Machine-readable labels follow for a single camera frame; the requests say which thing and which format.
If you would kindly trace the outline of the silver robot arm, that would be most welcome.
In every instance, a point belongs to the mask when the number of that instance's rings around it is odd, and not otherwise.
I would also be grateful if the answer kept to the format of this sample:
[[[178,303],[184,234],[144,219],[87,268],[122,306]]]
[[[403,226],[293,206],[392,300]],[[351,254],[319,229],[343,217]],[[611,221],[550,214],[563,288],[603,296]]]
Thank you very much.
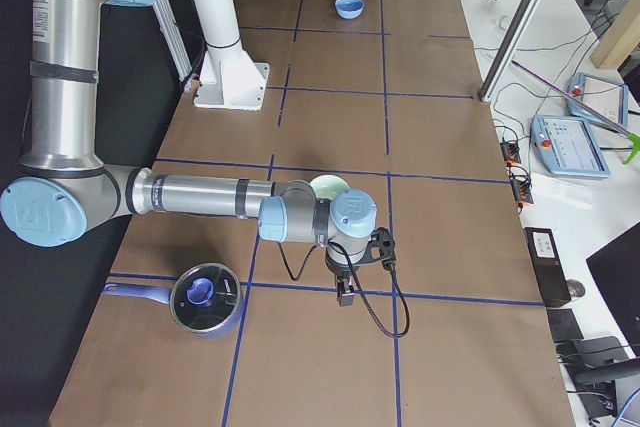
[[[148,212],[222,215],[258,222],[265,241],[326,251],[338,302],[360,292],[356,268],[369,262],[376,206],[364,191],[324,195],[318,182],[161,175],[109,165],[94,151],[100,13],[105,3],[154,0],[33,0],[32,136],[25,174],[2,193],[1,215],[23,241],[54,247],[109,220]]]

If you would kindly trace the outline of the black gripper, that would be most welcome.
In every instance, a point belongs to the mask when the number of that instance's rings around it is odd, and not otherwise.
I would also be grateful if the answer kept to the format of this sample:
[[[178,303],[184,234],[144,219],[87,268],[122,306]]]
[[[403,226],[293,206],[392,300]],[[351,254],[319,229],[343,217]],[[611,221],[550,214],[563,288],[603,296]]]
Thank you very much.
[[[352,306],[355,290],[351,285],[353,273],[358,266],[352,262],[348,253],[338,244],[330,244],[325,251],[325,264],[334,274],[337,289],[337,302],[340,307]]]

